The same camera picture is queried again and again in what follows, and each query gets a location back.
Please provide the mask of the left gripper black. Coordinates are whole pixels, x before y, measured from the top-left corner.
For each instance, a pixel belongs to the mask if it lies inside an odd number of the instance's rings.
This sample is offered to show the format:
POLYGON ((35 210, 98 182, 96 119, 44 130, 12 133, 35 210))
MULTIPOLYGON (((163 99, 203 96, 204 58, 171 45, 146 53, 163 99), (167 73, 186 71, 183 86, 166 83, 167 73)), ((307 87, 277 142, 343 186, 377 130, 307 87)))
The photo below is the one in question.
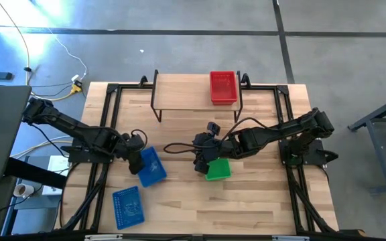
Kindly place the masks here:
POLYGON ((131 174, 136 175, 145 167, 145 163, 143 162, 140 151, 132 151, 127 147, 127 141, 131 136, 132 135, 127 133, 121 135, 121 139, 115 146, 114 154, 117 158, 128 160, 131 174))

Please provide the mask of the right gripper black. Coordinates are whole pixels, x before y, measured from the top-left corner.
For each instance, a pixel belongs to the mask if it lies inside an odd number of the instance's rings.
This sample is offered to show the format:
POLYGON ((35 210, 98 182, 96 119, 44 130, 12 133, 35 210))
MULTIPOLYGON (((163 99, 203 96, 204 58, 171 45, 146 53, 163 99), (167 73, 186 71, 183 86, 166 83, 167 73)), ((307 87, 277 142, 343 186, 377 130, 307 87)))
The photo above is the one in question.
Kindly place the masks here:
POLYGON ((197 162, 194 170, 207 174, 209 172, 209 163, 218 158, 235 158, 240 153, 240 144, 234 140, 219 140, 210 133, 197 134, 192 141, 195 146, 197 162))

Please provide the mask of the blue plastic basket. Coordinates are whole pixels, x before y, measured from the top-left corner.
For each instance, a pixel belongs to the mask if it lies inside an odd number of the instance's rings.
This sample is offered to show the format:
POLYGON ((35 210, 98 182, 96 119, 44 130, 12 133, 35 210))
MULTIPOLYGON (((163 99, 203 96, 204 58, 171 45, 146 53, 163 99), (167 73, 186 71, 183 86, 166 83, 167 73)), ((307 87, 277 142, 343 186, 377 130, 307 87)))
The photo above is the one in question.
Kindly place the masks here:
POLYGON ((166 170, 154 147, 142 150, 143 169, 137 174, 143 187, 149 187, 167 177, 166 170))
POLYGON ((145 216, 139 188, 129 187, 112 194, 116 227, 118 230, 144 223, 145 216))

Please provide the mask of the green plastic basket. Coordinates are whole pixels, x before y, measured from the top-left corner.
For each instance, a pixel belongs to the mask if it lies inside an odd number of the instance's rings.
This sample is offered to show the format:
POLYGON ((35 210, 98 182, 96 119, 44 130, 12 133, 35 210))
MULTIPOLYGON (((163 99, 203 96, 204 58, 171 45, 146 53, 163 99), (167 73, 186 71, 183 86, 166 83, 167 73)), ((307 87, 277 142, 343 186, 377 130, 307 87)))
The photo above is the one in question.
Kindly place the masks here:
POLYGON ((207 181, 215 181, 231 177, 231 167, 228 159, 216 159, 209 163, 209 170, 206 174, 207 181))

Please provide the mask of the white box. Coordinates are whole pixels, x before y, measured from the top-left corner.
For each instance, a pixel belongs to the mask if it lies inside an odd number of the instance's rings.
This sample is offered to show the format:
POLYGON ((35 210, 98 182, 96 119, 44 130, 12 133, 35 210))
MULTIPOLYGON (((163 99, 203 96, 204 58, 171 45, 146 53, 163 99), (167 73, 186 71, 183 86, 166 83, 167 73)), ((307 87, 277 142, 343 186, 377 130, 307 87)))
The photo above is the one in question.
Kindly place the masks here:
MULTIPOLYGON (((70 163, 67 157, 52 155, 48 164, 48 171, 67 176, 70 169, 70 163)), ((62 190, 55 187, 44 185, 42 188, 42 195, 61 195, 62 190)))

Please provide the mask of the black support bar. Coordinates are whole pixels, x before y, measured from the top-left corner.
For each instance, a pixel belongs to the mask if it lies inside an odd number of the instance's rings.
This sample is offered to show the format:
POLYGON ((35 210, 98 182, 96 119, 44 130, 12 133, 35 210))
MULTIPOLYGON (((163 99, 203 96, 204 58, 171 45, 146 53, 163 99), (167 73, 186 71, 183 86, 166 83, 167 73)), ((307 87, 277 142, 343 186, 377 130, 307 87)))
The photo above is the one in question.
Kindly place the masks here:
POLYGON ((34 181, 36 183, 55 187, 58 189, 63 189, 67 180, 67 177, 62 174, 48 171, 46 169, 42 169, 41 167, 36 167, 13 157, 8 159, 3 174, 6 176, 14 176, 17 178, 34 181))

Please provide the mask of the white paper cup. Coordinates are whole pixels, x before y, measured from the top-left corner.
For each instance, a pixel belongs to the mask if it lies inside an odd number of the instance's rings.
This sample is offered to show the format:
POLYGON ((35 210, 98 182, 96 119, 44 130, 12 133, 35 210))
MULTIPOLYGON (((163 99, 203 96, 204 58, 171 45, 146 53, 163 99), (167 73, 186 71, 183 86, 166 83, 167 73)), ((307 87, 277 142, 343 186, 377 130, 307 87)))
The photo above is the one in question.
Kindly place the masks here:
POLYGON ((34 187, 28 184, 20 183, 17 184, 13 190, 15 197, 27 198, 35 191, 34 187))

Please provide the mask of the grey metal table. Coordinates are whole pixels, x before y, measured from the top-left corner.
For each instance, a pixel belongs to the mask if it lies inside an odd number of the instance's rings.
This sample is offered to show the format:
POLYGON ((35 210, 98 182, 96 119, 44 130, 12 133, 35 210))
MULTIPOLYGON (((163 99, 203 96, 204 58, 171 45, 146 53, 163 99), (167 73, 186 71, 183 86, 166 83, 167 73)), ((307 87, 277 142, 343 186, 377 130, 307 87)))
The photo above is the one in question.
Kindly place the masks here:
POLYGON ((384 155, 384 146, 380 143, 378 136, 376 135, 374 126, 375 123, 385 123, 386 122, 386 103, 374 110, 370 114, 360 118, 353 124, 347 126, 351 132, 355 132, 362 127, 366 127, 372 141, 377 160, 379 162, 380 168, 385 179, 385 184, 378 187, 371 187, 369 189, 371 194, 381 194, 386 193, 386 157, 384 155))

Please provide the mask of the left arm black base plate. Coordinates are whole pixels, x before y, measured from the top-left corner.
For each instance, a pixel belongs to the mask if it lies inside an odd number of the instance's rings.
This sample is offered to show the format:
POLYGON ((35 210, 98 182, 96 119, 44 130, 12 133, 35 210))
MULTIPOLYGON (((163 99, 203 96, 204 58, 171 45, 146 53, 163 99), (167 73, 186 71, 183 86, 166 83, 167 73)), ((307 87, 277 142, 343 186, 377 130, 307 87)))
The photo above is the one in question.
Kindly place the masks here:
POLYGON ((68 161, 71 163, 112 163, 114 161, 113 156, 88 150, 78 139, 73 139, 69 148, 68 161))

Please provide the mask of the wooden shelf black frame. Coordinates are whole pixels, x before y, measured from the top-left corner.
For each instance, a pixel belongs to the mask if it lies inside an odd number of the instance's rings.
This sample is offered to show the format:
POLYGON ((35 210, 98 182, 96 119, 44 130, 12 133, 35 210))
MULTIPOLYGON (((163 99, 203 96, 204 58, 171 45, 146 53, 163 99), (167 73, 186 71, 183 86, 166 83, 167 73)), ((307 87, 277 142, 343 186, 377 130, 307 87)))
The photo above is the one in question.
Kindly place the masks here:
POLYGON ((165 110, 233 112, 237 121, 243 109, 241 81, 235 73, 238 99, 230 106, 213 105, 210 99, 210 73, 160 74, 155 71, 151 107, 158 120, 165 110))

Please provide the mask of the silver bracket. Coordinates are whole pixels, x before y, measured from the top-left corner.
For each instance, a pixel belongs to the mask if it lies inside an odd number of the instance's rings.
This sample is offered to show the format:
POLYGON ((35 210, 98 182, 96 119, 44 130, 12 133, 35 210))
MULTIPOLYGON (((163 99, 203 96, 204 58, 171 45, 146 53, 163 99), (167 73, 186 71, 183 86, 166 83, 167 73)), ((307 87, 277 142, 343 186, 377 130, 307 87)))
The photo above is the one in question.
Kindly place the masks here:
POLYGON ((307 236, 272 236, 272 241, 310 241, 307 236))
POLYGON ((84 241, 119 241, 122 239, 122 234, 93 234, 84 237, 84 241))

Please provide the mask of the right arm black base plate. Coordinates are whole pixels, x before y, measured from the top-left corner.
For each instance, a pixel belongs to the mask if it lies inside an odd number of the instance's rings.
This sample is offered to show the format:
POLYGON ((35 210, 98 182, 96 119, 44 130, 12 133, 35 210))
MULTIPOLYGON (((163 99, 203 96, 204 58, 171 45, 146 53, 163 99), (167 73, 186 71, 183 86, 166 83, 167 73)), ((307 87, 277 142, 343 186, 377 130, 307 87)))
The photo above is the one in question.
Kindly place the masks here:
POLYGON ((313 140, 305 151, 293 154, 289 148, 289 140, 281 140, 278 143, 281 162, 284 165, 326 165, 338 158, 338 154, 324 150, 321 140, 313 140))

